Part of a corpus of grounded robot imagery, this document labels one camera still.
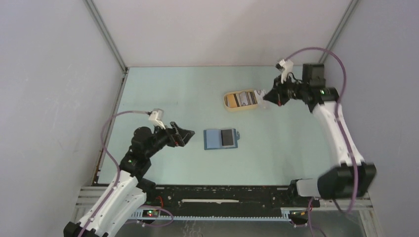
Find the white grey card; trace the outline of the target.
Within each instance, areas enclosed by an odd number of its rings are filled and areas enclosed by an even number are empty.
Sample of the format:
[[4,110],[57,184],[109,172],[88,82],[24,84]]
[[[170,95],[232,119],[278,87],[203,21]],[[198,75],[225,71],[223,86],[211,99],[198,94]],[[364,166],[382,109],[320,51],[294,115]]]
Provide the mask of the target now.
[[258,104],[263,103],[264,102],[263,97],[265,96],[266,91],[264,89],[256,89],[253,92],[254,92],[255,98],[257,100],[257,103]]

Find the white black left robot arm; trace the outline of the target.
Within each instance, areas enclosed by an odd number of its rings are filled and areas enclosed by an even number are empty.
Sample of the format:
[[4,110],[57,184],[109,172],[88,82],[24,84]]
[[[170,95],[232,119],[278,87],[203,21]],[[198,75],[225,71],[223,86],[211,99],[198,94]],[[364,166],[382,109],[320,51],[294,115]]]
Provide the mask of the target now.
[[142,126],[133,133],[131,145],[121,160],[119,171],[95,205],[76,223],[69,222],[65,237],[113,237],[141,205],[152,205],[156,184],[144,176],[151,167],[151,157],[164,147],[184,147],[195,132],[170,127],[153,130]]

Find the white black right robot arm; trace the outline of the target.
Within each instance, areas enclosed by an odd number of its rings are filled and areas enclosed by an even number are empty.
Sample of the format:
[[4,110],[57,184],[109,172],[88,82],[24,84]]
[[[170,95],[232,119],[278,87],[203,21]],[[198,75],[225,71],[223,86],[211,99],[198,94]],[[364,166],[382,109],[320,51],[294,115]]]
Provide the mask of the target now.
[[360,198],[365,195],[376,176],[373,163],[366,163],[357,151],[337,102],[336,88],[327,87],[323,64],[304,64],[302,78],[295,79],[293,63],[276,64],[281,74],[273,81],[272,89],[263,100],[285,105],[291,99],[300,100],[322,126],[329,143],[332,167],[316,179],[293,180],[287,193],[288,202],[301,206],[307,197],[322,199]]

